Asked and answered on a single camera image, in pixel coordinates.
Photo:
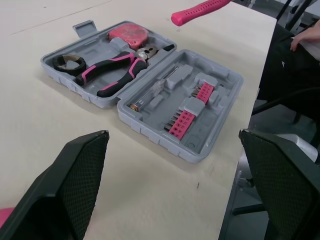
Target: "gray plastic case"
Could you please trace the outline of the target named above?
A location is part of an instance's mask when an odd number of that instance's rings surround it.
[[[119,118],[133,130],[190,163],[200,162],[210,153],[244,82],[238,73],[190,50],[176,51],[174,42],[150,30],[147,45],[156,46],[158,53],[149,59],[147,69],[111,97],[101,98],[96,93],[119,80],[129,67],[105,73],[85,86],[76,84],[74,76],[53,68],[53,57],[61,54],[78,55],[91,66],[122,51],[134,52],[120,38],[107,40],[110,30],[126,23],[132,22],[123,21],[102,31],[97,31],[91,20],[74,26],[81,39],[45,55],[41,59],[42,67],[56,82],[100,108],[110,108],[117,103]],[[171,51],[162,49],[171,44],[174,44]],[[164,90],[147,106],[139,112],[129,108],[165,76],[168,77]],[[196,85],[204,82],[215,87],[206,105],[191,96]],[[181,140],[164,130],[165,124],[177,110],[187,110],[196,116]]]

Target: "pink plastic object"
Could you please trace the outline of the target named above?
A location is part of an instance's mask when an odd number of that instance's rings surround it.
[[[197,6],[194,6],[192,8],[189,8],[187,10],[178,11],[172,14],[171,21],[177,25],[182,26],[183,24],[191,21],[192,19],[201,17],[203,15],[212,13],[228,3],[230,3],[231,0],[208,0],[204,1],[203,3],[200,3]]]
[[[148,30],[142,26],[126,23],[116,27],[108,33],[108,39],[121,38],[129,44],[133,50],[138,50],[140,47],[146,45],[148,41]]]
[[[174,125],[170,128],[169,133],[181,140],[194,118],[195,115],[184,110],[179,118],[175,121]]]
[[[204,104],[207,104],[211,93],[214,91],[215,87],[211,86],[208,83],[204,83],[199,91],[199,93],[197,94],[196,98],[203,101]]]
[[[0,228],[5,223],[5,221],[10,216],[10,214],[13,212],[14,209],[15,209],[14,207],[0,209]]]

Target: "pink hammer handle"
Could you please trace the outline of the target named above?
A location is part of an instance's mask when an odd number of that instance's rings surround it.
[[[171,21],[177,25],[182,26],[183,24],[191,21],[192,19],[201,17],[203,15],[212,13],[228,3],[230,3],[231,0],[208,0],[204,1],[203,3],[200,3],[197,6],[194,6],[192,8],[189,8],[187,10],[178,11],[172,14]]]

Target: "screwdriver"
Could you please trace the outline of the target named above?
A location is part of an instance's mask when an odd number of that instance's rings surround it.
[[[150,87],[148,91],[146,91],[146,93],[138,99],[138,101],[130,104],[129,108],[131,108],[136,112],[139,112],[139,110],[141,110],[144,106],[150,103],[151,100],[154,99],[165,88],[167,78],[171,74],[173,74],[177,69],[178,67],[176,67],[172,72],[170,72],[167,76],[165,76],[161,80],[155,82],[155,84],[153,84],[152,87]]]

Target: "person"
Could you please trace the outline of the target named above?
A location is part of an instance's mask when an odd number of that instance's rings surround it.
[[[314,87],[320,87],[320,20],[296,36],[277,24],[257,99],[270,102],[289,93]],[[304,94],[285,105],[294,104],[294,110],[303,111],[311,108],[315,100],[318,103],[320,97],[316,99],[314,94]]]

